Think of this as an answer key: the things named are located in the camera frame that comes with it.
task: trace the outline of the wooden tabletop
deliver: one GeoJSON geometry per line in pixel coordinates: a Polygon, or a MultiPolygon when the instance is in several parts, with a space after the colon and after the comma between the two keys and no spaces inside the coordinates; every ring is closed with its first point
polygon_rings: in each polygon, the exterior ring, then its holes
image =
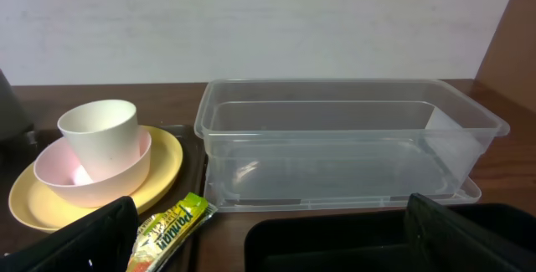
{"type": "MultiPolygon", "coordinates": [[[[512,128],[496,138],[470,177],[482,190],[483,203],[506,203],[536,215],[536,115],[472,80],[447,80],[512,128]]],[[[61,114],[91,100],[133,102],[145,125],[192,125],[206,84],[85,85],[15,87],[38,128],[54,128],[61,114]]],[[[217,213],[197,234],[197,271],[243,271],[243,243],[256,223],[268,218],[352,213],[324,210],[279,213],[217,213]]]]}

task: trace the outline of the plate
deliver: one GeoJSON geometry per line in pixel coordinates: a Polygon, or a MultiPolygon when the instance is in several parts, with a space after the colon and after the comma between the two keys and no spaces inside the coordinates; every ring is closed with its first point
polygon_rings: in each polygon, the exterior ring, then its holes
{"type": "MultiPolygon", "coordinates": [[[[151,168],[145,182],[131,194],[138,213],[160,200],[173,185],[183,162],[183,149],[172,134],[144,126],[152,138],[151,168]]],[[[20,222],[47,233],[84,217],[98,208],[79,208],[58,197],[34,175],[30,164],[18,176],[9,193],[9,210],[20,222]]]]}

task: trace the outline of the black tray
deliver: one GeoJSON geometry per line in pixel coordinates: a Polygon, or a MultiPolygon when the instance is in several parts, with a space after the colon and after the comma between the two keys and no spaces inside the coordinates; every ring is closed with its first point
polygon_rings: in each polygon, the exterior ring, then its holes
{"type": "MultiPolygon", "coordinates": [[[[201,193],[204,173],[205,152],[203,141],[195,136],[191,126],[161,126],[169,131],[183,147],[183,165],[169,192],[153,207],[142,213],[144,221],[154,213],[169,209],[188,192],[201,193]]],[[[8,195],[18,175],[35,160],[36,156],[51,142],[60,138],[57,130],[37,131],[28,134],[27,145],[23,143],[4,147],[3,163],[0,164],[0,257],[34,244],[47,234],[19,223],[9,212],[8,195]]],[[[188,271],[191,260],[193,240],[188,240],[166,263],[163,271],[188,271]]]]}
{"type": "MultiPolygon", "coordinates": [[[[450,207],[480,227],[536,252],[535,218],[501,204],[450,207]]],[[[247,272],[416,271],[405,210],[258,223],[245,239],[247,272]]]]}

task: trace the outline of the candy wrapper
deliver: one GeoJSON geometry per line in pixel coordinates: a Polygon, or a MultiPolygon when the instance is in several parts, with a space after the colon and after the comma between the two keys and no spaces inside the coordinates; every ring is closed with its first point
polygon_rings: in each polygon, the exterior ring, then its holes
{"type": "Polygon", "coordinates": [[[189,193],[165,213],[148,218],[137,230],[126,271],[156,271],[215,211],[216,207],[205,198],[189,193]]]}

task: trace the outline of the clear plastic container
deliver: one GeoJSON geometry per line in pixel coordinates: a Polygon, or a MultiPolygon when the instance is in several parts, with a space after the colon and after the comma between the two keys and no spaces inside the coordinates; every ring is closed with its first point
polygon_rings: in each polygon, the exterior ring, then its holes
{"type": "Polygon", "coordinates": [[[259,211],[456,198],[509,125],[439,80],[219,80],[195,130],[210,201],[259,211]]]}

